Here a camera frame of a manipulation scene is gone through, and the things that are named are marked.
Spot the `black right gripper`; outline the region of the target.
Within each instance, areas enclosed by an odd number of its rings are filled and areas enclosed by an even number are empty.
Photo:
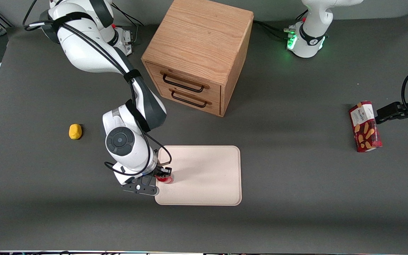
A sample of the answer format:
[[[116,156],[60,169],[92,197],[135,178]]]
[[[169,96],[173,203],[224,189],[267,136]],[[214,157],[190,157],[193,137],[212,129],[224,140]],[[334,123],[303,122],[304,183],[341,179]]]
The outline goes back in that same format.
[[[156,196],[159,194],[159,188],[156,186],[156,181],[163,183],[163,176],[170,176],[172,168],[157,167],[155,176],[152,174],[140,176],[138,178],[131,177],[126,184],[122,185],[125,192],[131,192],[138,195]]]

